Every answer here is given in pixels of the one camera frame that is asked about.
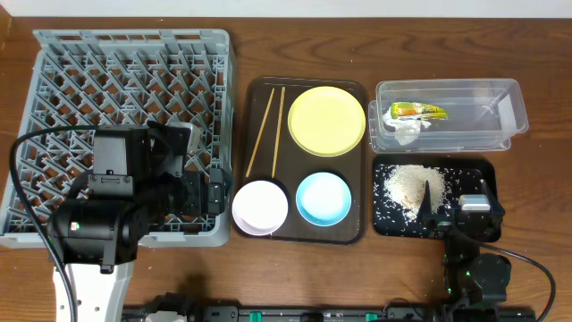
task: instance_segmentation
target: wood tabletop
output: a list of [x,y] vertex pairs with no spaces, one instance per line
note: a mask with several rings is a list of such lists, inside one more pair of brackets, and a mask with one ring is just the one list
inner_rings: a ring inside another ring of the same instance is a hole
[[[508,151],[486,153],[507,215],[497,246],[525,254],[554,274],[549,321],[572,318],[572,21],[458,19],[0,19],[0,182],[16,138],[36,54],[33,29],[195,29],[230,32],[238,57],[234,143],[247,86],[259,76],[353,80],[374,99],[379,81],[513,78],[530,130]],[[261,241],[231,232],[219,248],[139,249],[126,303],[165,292],[247,305],[381,306],[394,297],[437,302],[442,241],[377,235],[368,215],[354,246]],[[540,314],[549,283],[511,259],[507,305]],[[53,264],[45,250],[0,248],[0,320],[53,321]]]

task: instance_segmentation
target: yellow bowl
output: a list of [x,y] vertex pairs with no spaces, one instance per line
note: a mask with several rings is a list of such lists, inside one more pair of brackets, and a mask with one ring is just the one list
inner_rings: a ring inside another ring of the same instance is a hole
[[366,115],[343,89],[317,87],[302,93],[288,113],[288,130],[305,151],[336,157],[352,150],[364,136]]

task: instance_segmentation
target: clear plastic container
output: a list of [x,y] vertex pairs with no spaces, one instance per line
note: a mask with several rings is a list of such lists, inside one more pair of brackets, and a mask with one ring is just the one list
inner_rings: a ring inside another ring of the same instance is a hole
[[[498,151],[510,138],[528,130],[520,86],[511,79],[398,80],[377,85],[368,107],[369,135],[376,153]],[[395,102],[426,103],[444,108],[447,120],[428,127],[396,131],[383,116]]]

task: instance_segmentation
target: plate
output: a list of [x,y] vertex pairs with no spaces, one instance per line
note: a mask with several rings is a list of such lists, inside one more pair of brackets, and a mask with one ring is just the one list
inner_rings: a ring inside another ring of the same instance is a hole
[[262,236],[275,232],[286,220],[288,200],[277,185],[255,181],[242,187],[232,202],[232,217],[245,233]]
[[296,207],[310,224],[336,225],[351,208],[351,193],[348,185],[335,174],[312,174],[296,191]]
[[323,86],[302,93],[288,113],[288,130],[305,151],[336,157],[364,136],[366,115],[358,100],[343,89]]

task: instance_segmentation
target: yellow packet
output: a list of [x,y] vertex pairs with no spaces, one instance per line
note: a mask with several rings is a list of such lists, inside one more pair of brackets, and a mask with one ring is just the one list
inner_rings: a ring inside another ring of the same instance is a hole
[[397,102],[391,104],[394,120],[447,120],[445,109],[425,103]]

